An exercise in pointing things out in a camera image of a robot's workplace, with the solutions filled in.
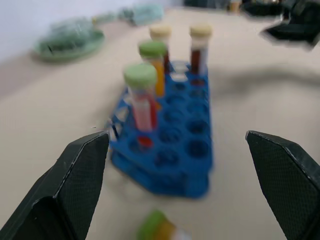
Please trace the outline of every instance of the test tube rack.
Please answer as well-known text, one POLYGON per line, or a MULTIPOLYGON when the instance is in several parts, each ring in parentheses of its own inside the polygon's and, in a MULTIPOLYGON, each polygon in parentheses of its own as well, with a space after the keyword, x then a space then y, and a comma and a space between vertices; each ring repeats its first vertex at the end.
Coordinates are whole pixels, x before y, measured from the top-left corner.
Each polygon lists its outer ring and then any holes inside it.
POLYGON ((171 63, 153 132, 135 128, 127 89, 105 126, 113 165, 157 195, 200 198, 209 189, 214 154, 208 73, 189 69, 187 62, 171 63))

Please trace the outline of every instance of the dark brown liquid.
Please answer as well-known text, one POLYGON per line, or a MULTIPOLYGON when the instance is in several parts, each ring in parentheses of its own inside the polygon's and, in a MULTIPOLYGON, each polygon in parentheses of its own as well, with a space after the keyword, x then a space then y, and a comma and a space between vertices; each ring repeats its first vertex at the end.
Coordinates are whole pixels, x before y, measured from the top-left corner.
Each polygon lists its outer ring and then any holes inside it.
POLYGON ((193 50, 192 51, 192 53, 191 53, 191 72, 193 74, 199 73, 200 57, 201 57, 200 50, 193 50))
POLYGON ((170 60, 169 60, 169 51, 166 51, 166 54, 164 55, 164 73, 169 74, 170 73, 170 60))
POLYGON ((191 81, 191 85, 196 87, 202 87, 205 85, 205 83, 205 80, 202 78, 196 78, 191 81))

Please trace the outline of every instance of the test tube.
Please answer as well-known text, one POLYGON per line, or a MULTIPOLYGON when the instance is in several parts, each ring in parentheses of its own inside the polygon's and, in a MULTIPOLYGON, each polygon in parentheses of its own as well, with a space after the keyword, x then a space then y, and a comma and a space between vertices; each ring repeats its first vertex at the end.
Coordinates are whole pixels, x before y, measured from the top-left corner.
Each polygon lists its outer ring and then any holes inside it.
POLYGON ((173 224, 159 210, 154 210, 146 218, 137 233, 139 240, 192 240, 183 229, 173 224))
POLYGON ((157 127, 155 67, 148 63, 130 65, 124 69, 123 77, 132 98, 136 128, 141 132, 152 132, 157 127))
POLYGON ((242 4, 242 1, 240 0, 231 0, 229 4, 230 12, 235 14, 239 13, 241 4, 242 4))
POLYGON ((167 52, 163 58, 164 73, 170 73, 170 54, 169 54, 169 40, 171 37, 171 27, 167 25, 154 25, 149 28, 150 37, 154 41, 163 42, 167 47, 167 52))
POLYGON ((205 75, 207 72, 208 46, 212 35, 210 25, 195 25, 190 27, 191 36, 191 72, 205 75))
POLYGON ((165 95, 164 55, 167 53, 167 46, 161 41, 148 40, 139 44, 139 53, 145 62, 155 67, 157 73, 155 95, 163 97, 165 95))

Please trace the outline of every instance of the table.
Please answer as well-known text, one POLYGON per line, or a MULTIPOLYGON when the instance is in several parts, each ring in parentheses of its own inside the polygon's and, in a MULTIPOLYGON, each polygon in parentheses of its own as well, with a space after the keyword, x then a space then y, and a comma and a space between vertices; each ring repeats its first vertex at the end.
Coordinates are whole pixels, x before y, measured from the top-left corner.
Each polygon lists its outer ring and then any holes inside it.
MULTIPOLYGON (((195 240, 284 240, 259 186, 247 130, 299 143, 320 159, 320 50, 272 45, 258 35, 270 21, 172 9, 171 56, 188 60, 192 23, 214 26, 208 59, 215 169, 200 200, 154 196, 107 162, 88 240, 134 239, 144 217, 164 211, 195 240)), ((85 60, 47 65, 21 57, 0 68, 0 225, 69 142, 95 132, 124 87, 123 66, 139 62, 148 28, 112 25, 114 38, 85 60)))

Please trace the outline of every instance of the green cap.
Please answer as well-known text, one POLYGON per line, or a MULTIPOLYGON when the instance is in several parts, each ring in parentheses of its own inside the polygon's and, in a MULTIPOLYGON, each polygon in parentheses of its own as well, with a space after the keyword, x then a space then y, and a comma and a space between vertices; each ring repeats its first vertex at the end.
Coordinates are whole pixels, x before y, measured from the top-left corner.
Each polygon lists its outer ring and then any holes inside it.
POLYGON ((157 70, 149 63, 134 64, 123 70, 126 84, 133 88, 146 88, 157 82, 157 70))
POLYGON ((137 240, 151 240, 159 229, 159 226, 167 220, 159 210, 153 211, 144 221, 137 233, 137 240))
POLYGON ((167 53, 167 45, 162 41, 145 41, 139 44, 139 53, 143 57, 156 58, 167 53))

